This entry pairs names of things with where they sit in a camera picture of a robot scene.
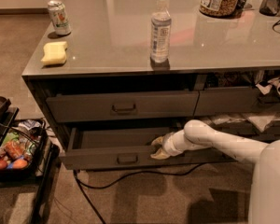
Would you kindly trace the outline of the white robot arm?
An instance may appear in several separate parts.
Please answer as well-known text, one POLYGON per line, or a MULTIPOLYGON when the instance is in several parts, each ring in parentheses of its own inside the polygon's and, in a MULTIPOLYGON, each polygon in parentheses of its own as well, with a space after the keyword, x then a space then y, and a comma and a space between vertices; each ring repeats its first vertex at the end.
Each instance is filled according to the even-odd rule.
POLYGON ((280 224, 280 140, 267 144, 219 132, 193 119, 181 131, 160 136, 152 144, 160 147, 151 155, 156 160, 213 147, 238 162, 253 164, 248 223, 280 224))

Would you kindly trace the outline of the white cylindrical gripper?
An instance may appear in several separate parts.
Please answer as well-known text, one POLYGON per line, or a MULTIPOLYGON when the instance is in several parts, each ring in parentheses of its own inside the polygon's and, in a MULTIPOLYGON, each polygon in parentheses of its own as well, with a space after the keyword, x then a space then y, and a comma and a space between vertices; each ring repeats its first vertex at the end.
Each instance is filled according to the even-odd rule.
POLYGON ((177 156, 193 147, 193 144, 186 138, 183 131, 168 133, 164 137, 159 136, 151 142, 152 146, 161 144, 162 148, 160 147, 155 153, 150 155, 152 159, 165 160, 170 156, 177 156))

